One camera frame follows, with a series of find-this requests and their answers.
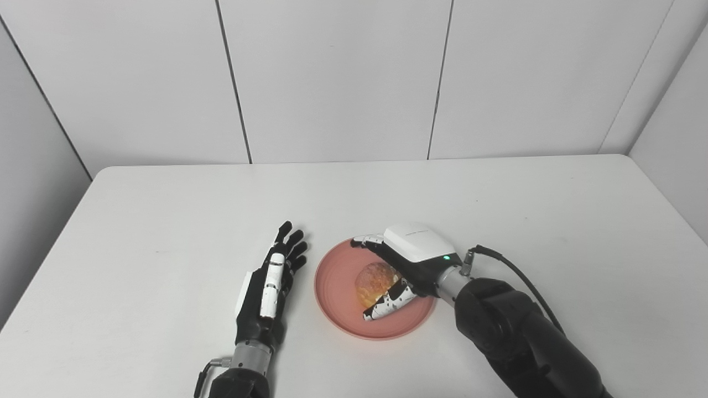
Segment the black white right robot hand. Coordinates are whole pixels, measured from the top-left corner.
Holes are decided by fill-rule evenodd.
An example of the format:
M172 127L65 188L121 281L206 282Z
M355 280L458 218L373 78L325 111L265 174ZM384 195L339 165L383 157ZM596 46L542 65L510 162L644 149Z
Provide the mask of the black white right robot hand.
M381 234L354 237L351 247L364 248L390 265L399 279L362 317L373 322L402 309L416 297L436 297L454 306L470 278L450 242L420 223L400 223Z

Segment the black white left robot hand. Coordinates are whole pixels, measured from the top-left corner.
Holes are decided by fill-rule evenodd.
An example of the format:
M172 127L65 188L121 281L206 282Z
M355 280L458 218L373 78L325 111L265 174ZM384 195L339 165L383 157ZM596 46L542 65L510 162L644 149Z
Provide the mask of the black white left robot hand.
M285 337L285 323L283 322L285 303L293 289L294 275L308 261L304 255L307 249L308 243L304 241L303 231L294 230L293 224L289 220L281 224L261 266L245 279L246 287L241 290L243 300L241 300L237 315L235 343L258 341L272 350L282 344ZM274 316L267 317L261 315L261 307L268 267L273 254L283 256L283 271L280 276Z

